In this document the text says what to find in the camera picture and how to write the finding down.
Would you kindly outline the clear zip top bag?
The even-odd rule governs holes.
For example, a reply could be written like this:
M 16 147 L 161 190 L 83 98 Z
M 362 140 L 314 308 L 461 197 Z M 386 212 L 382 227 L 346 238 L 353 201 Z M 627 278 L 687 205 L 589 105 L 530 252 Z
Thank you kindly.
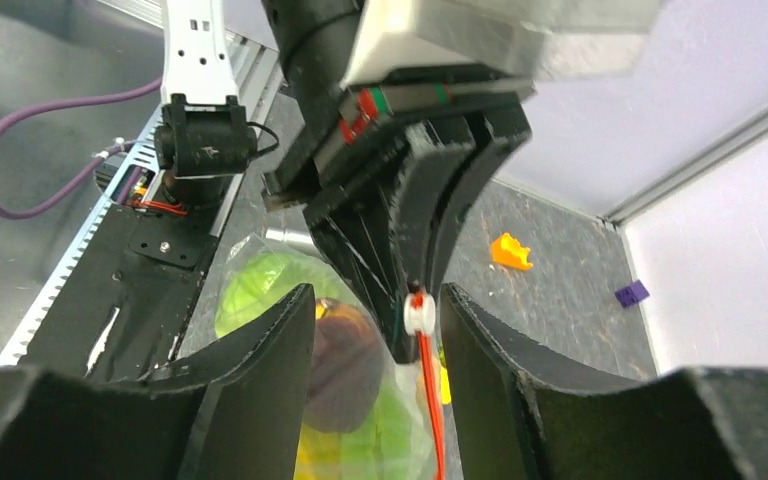
M 436 479 L 437 447 L 420 361 L 399 365 L 362 302 L 324 260 L 251 234 L 220 252 L 217 338 L 299 284 L 314 294 L 314 336 L 295 479 Z

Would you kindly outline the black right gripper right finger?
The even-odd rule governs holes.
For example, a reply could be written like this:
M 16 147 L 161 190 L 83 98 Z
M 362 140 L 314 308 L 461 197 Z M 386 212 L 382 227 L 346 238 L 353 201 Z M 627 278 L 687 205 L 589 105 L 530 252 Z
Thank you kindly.
M 553 351 L 446 284 L 440 319 L 467 479 L 768 479 L 768 368 L 648 380 Z

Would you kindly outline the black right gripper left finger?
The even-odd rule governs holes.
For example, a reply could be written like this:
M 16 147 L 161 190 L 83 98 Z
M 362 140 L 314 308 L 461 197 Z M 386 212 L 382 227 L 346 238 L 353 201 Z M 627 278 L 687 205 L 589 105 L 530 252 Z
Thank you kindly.
M 0 367 L 0 479 L 289 479 L 314 337 L 301 284 L 138 380 Z

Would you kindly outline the purple fake sweet potato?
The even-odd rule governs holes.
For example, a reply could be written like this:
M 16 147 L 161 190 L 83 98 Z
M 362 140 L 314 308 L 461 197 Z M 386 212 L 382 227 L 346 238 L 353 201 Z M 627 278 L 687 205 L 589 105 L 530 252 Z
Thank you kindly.
M 375 405 L 384 370 L 374 321 L 349 303 L 317 299 L 304 423 L 324 433 L 359 429 Z

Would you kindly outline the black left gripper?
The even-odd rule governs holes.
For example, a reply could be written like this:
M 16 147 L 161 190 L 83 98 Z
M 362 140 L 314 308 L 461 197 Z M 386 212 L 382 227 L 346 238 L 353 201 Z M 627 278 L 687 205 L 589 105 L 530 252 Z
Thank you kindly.
M 267 1 L 263 7 L 304 128 L 265 179 L 268 205 L 303 204 L 315 245 L 404 361 L 411 287 L 439 292 L 466 214 L 531 136 L 516 104 L 533 85 L 483 64 L 405 67 L 341 87 L 367 1 Z M 386 224 L 358 206 L 380 191 Z

